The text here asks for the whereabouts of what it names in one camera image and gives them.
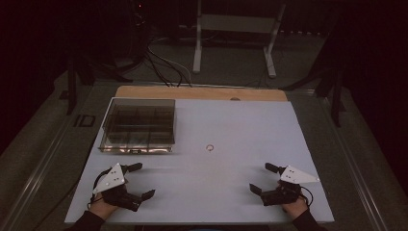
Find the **white table cover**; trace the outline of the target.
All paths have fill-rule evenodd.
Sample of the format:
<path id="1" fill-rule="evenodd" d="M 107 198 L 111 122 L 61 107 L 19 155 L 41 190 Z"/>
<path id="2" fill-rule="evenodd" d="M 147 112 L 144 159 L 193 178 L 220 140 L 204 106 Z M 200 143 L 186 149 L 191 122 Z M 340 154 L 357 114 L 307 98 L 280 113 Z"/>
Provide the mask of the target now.
<path id="1" fill-rule="evenodd" d="M 65 217 L 86 210 L 96 176 L 116 163 L 142 163 L 127 174 L 129 193 L 155 190 L 138 211 L 121 209 L 115 224 L 269 224 L 287 216 L 264 206 L 249 185 L 270 191 L 279 176 L 265 163 L 318 172 L 290 102 L 185 100 L 175 103 L 169 153 L 106 153 L 93 148 Z"/>

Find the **clear plastic compartment box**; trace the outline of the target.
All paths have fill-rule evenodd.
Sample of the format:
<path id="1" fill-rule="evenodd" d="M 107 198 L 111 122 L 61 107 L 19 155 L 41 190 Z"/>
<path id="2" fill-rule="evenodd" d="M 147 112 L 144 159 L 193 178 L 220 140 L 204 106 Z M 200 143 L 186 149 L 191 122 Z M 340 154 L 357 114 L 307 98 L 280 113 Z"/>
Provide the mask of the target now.
<path id="1" fill-rule="evenodd" d="M 171 152 L 175 100 L 114 97 L 102 123 L 102 152 Z"/>

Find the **person's right hand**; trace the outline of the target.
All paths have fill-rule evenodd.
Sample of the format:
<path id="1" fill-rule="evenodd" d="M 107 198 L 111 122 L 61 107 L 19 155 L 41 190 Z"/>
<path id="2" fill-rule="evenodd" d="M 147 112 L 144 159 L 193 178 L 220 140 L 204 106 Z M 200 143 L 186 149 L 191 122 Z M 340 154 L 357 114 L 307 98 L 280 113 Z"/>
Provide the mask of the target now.
<path id="1" fill-rule="evenodd" d="M 302 197 L 299 197 L 293 203 L 283 204 L 282 208 L 290 216 L 291 219 L 296 219 L 309 210 L 306 200 Z"/>

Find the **white metal stand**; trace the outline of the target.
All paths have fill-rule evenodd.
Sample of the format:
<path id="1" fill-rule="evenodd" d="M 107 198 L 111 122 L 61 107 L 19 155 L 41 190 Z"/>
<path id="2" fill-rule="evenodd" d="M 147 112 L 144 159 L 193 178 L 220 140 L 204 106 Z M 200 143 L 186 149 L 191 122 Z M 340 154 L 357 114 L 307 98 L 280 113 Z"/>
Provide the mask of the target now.
<path id="1" fill-rule="evenodd" d="M 263 53 L 268 77 L 275 78 L 276 68 L 271 52 L 280 29 L 285 9 L 286 5 L 280 3 L 274 17 L 207 14 L 202 12 L 202 0 L 197 0 L 196 39 L 192 72 L 199 73 L 201 70 L 203 30 L 269 34 L 270 41 L 269 44 L 264 47 Z"/>

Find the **person's left hand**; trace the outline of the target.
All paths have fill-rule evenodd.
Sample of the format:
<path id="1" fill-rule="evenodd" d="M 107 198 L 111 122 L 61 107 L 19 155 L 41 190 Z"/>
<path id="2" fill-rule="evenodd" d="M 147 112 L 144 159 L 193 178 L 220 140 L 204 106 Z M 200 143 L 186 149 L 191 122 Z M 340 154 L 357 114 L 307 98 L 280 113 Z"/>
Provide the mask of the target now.
<path id="1" fill-rule="evenodd" d="M 101 193 L 98 193 L 89 205 L 89 211 L 104 220 L 108 219 L 117 209 L 117 206 L 107 203 Z"/>

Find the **black tripod stand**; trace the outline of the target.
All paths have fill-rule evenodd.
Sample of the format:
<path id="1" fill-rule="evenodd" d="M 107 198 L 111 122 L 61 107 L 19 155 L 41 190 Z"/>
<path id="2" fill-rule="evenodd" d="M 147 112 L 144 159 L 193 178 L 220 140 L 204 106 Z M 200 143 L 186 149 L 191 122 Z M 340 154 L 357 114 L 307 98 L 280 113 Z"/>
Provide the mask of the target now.
<path id="1" fill-rule="evenodd" d="M 342 49 L 336 47 L 338 42 L 339 40 L 336 38 L 336 35 L 330 33 L 321 47 L 309 73 L 304 78 L 282 87 L 281 90 L 296 90 L 319 79 L 319 83 L 315 88 L 315 95 L 317 97 L 327 97 L 329 93 L 331 93 L 330 115 L 335 125 L 340 127 L 344 66 L 339 59 Z"/>
<path id="2" fill-rule="evenodd" d="M 86 86 L 92 85 L 95 81 L 92 71 L 96 69 L 110 79 L 130 83 L 131 80 L 123 77 L 122 73 L 136 66 L 136 64 L 127 64 L 121 67 L 108 67 L 86 55 L 70 56 L 67 60 L 67 90 L 60 95 L 61 99 L 67 101 L 66 114 L 71 115 L 77 104 L 77 79 Z"/>

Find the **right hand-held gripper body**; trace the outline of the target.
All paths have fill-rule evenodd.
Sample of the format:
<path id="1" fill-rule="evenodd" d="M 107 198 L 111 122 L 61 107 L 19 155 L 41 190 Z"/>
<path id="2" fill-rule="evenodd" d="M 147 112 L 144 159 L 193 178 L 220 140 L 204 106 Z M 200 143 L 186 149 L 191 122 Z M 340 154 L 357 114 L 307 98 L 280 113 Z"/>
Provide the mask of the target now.
<path id="1" fill-rule="evenodd" d="M 303 183 L 317 183 L 319 179 L 309 173 L 292 166 L 284 167 L 285 171 L 279 175 L 279 186 L 269 192 L 262 192 L 260 196 L 265 206 L 282 205 L 295 202 L 301 196 Z"/>

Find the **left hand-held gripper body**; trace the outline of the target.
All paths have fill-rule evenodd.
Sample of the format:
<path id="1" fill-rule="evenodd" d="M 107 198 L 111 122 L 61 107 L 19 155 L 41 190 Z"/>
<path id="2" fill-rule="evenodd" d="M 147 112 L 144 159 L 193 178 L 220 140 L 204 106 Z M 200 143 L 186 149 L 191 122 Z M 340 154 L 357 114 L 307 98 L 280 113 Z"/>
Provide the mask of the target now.
<path id="1" fill-rule="evenodd" d="M 121 164 L 116 163 L 107 170 L 102 171 L 95 179 L 92 189 L 91 202 L 98 193 L 104 200 L 114 206 L 136 212 L 142 203 L 139 196 L 127 192 L 125 174 Z"/>

